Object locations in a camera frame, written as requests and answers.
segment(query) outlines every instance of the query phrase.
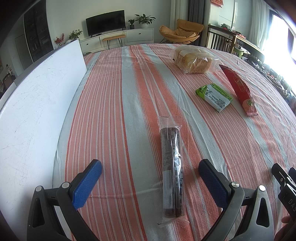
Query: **metal screw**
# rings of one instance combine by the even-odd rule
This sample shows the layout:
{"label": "metal screw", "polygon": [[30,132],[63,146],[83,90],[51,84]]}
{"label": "metal screw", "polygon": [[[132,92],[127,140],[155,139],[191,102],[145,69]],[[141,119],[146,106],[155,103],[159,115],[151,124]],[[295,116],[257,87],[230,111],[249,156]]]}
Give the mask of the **metal screw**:
{"label": "metal screw", "polygon": [[259,189],[260,189],[260,191],[263,191],[263,192],[266,190],[266,188],[263,185],[260,185]]}
{"label": "metal screw", "polygon": [[62,188],[68,188],[70,186],[70,183],[65,182],[62,184]]}
{"label": "metal screw", "polygon": [[40,192],[41,191],[41,189],[42,189],[42,187],[41,186],[38,186],[38,187],[36,187],[36,192]]}
{"label": "metal screw", "polygon": [[238,182],[232,182],[231,186],[233,186],[234,188],[238,188],[239,187],[239,183]]}

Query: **white board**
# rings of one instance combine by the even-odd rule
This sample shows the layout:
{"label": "white board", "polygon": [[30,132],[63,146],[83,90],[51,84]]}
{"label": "white board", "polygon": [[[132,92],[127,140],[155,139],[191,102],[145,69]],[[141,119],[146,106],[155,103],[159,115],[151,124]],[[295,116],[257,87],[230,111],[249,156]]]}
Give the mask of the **white board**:
{"label": "white board", "polygon": [[26,240],[35,187],[52,187],[60,131],[85,73],[76,40],[27,68],[1,109],[0,210],[20,240]]}

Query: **bread loaf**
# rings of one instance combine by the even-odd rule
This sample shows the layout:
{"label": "bread loaf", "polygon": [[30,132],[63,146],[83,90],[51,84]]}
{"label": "bread loaf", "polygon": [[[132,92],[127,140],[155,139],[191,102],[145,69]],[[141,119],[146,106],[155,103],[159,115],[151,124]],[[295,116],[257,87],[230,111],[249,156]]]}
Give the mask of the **bread loaf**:
{"label": "bread loaf", "polygon": [[200,47],[180,46],[175,49],[175,64],[185,73],[205,73],[209,70],[214,55]]}

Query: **drawer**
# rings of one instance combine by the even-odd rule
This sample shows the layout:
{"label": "drawer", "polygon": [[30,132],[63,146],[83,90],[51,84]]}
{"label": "drawer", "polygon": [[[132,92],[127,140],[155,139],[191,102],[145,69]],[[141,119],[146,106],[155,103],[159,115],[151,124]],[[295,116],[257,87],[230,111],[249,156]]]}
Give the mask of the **drawer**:
{"label": "drawer", "polygon": [[135,29],[126,31],[127,42],[153,40],[153,29]]}
{"label": "drawer", "polygon": [[85,41],[80,42],[82,53],[101,48],[100,38],[94,37]]}

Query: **red flowers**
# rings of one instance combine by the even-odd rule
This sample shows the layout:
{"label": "red flowers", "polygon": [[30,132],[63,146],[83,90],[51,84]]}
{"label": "red flowers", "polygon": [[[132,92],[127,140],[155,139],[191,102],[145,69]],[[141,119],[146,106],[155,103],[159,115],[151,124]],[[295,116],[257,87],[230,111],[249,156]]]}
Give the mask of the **red flowers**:
{"label": "red flowers", "polygon": [[64,43],[64,37],[65,37],[65,34],[62,33],[62,37],[61,38],[58,38],[54,41],[56,44],[58,44],[59,46],[61,46],[63,43]]}

